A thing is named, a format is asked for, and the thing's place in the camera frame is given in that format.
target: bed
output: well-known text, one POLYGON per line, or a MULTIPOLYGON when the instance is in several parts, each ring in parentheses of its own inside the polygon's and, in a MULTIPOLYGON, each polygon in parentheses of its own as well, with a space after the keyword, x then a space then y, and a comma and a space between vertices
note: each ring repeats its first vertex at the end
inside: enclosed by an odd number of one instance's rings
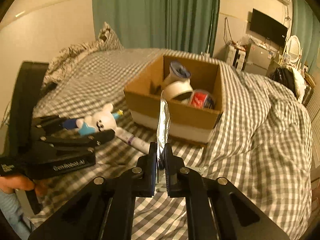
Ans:
MULTIPOLYGON (((76 118, 111 102, 115 110, 124 111, 118 126, 152 142, 155 132, 132 121, 123 86, 161 54, 217 63, 222 69, 225 112, 206 147, 170 138, 174 154, 185 165, 202 168, 205 177, 228 178, 291 240, 298 239, 311 212, 311 124, 293 93, 267 77, 239 72, 216 59, 169 49, 123 49, 115 37, 105 25, 96 42, 62 51, 44 79, 44 87, 53 82, 57 87, 39 101, 34 117, 76 118)), ((101 146, 95 166, 48 180, 44 208, 31 218, 33 224, 39 226, 94 177, 117 177, 142 155, 118 138, 101 146)), ((183 198, 157 192, 153 198, 136 199, 132 239, 187 238, 183 198)))

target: green curtain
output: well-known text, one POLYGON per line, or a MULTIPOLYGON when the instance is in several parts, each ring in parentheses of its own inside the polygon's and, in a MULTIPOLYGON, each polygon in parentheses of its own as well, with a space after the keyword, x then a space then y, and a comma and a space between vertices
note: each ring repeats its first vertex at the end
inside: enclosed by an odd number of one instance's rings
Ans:
POLYGON ((212 55, 220 0, 92 0, 96 35, 103 22, 125 48, 169 48, 212 55))
POLYGON ((301 65, 307 61, 309 72, 317 68, 317 55, 320 42, 320 23, 305 0, 292 0, 292 35, 299 38, 302 50, 301 65))

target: black bag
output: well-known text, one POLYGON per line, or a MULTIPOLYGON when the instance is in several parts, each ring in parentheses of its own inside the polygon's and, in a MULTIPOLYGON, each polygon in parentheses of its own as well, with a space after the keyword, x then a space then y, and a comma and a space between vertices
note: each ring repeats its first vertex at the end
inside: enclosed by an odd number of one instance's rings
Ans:
POLYGON ((282 67, 276 68, 276 70, 269 75, 269 78, 289 88, 294 96, 297 97, 293 74, 289 69, 282 67))

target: aluminum foil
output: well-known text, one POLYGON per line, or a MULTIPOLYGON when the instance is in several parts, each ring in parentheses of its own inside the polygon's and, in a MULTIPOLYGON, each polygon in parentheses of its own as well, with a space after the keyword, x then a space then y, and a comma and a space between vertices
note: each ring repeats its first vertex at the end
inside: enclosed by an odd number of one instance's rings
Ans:
POLYGON ((168 103, 161 93, 160 99, 160 115, 157 129, 157 159, 158 159, 158 170, 164 170, 164 145, 168 142, 170 127, 170 114, 168 103))

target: white stuffed bear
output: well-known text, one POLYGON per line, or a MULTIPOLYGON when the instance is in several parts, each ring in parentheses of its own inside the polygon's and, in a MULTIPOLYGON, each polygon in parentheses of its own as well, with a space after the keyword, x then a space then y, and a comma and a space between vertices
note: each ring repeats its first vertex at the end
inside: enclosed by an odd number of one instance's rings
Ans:
POLYGON ((116 119, 123 114, 121 110, 117 113, 111 113, 113 111, 112 104, 106 104, 102 111, 95 113, 94 115, 88 115, 85 118, 79 118, 76 120, 76 125, 79 128, 78 132, 81 136, 100 132, 108 129, 116 130, 116 119))

